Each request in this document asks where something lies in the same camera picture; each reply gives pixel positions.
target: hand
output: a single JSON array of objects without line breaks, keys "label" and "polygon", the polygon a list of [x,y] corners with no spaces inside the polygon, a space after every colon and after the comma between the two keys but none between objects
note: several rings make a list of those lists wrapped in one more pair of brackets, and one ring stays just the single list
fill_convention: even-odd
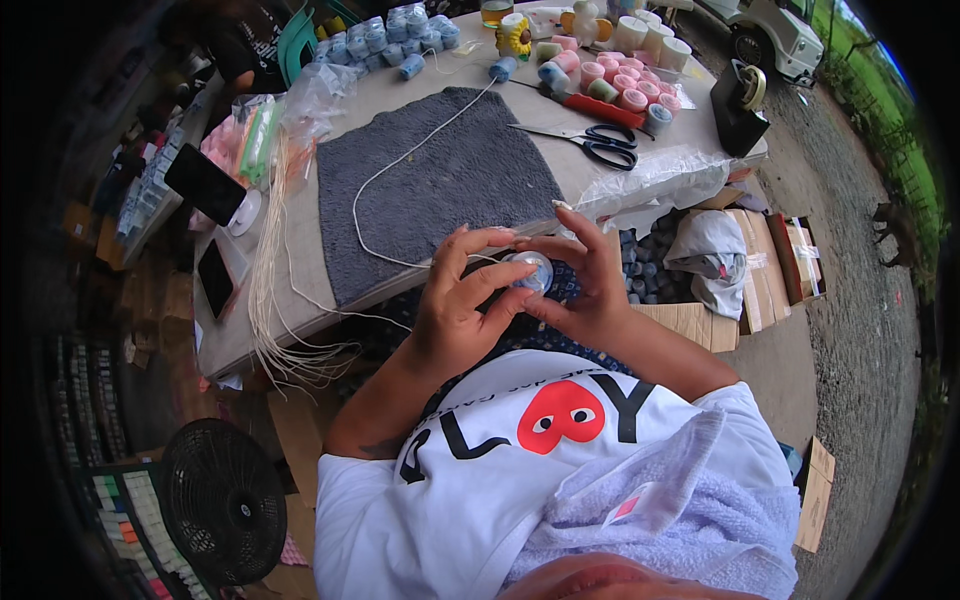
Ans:
[{"label": "hand", "polygon": [[600,228],[582,214],[557,208],[557,219],[577,240],[535,237],[516,244],[518,252],[533,250],[568,264],[577,272],[580,296],[566,306],[547,298],[528,300],[527,314],[559,329],[578,344],[612,353],[624,325],[636,312],[627,302],[616,255]]},{"label": "hand", "polygon": [[523,312],[523,303],[534,291],[518,287],[508,288],[486,315],[475,308],[494,290],[532,274],[536,265],[491,264],[461,279],[471,254],[487,246],[508,246],[515,240],[516,234],[509,229],[468,231],[466,225],[444,240],[434,254],[417,324],[408,340],[411,369],[438,386],[443,384],[476,365],[493,349],[514,315]]}]

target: tattoo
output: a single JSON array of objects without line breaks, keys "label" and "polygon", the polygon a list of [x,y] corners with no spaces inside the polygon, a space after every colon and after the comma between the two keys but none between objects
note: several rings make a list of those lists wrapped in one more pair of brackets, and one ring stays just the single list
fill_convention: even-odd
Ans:
[{"label": "tattoo", "polygon": [[390,438],[370,445],[358,445],[360,451],[367,454],[367,458],[372,461],[382,461],[396,458],[403,448],[403,443],[407,441],[409,433],[401,433],[395,438]]}]

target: red knife handle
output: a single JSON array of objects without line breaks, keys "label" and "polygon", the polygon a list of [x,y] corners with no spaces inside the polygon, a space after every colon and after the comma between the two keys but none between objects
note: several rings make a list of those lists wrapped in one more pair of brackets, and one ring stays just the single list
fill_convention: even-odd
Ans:
[{"label": "red knife handle", "polygon": [[583,94],[570,94],[570,97],[564,100],[563,104],[577,112],[603,119],[607,123],[622,125],[630,130],[639,129],[644,121],[643,117],[638,114]]}]

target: black scissors handle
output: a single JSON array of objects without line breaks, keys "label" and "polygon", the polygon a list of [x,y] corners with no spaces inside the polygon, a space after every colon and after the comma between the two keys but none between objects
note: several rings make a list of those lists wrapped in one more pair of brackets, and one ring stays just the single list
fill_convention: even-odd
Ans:
[{"label": "black scissors handle", "polygon": [[[598,162],[602,162],[608,167],[620,169],[621,171],[633,171],[634,167],[636,167],[636,154],[627,148],[614,146],[613,144],[608,144],[606,142],[594,142],[589,140],[581,144],[581,148],[584,149],[584,154]],[[600,153],[623,156],[626,159],[626,162],[610,160]]]},{"label": "black scissors handle", "polygon": [[[600,132],[617,132],[626,137],[626,140],[622,140],[616,137],[610,137],[604,135]],[[594,125],[593,127],[588,127],[584,132],[584,135],[593,141],[602,142],[604,144],[609,144],[617,148],[626,148],[627,150],[632,150],[636,148],[636,136],[630,130],[619,125],[611,125],[609,123],[601,123],[600,125]]]}]

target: white t-shirt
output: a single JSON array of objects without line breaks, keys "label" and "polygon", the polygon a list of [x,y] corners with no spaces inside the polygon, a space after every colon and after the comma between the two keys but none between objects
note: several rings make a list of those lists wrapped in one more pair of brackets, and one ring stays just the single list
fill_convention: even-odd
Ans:
[{"label": "white t-shirt", "polygon": [[792,486],[746,383],[690,404],[570,354],[505,354],[451,390],[397,460],[320,458],[320,597],[493,598],[567,475],[716,409],[727,420],[707,467],[744,488]]}]

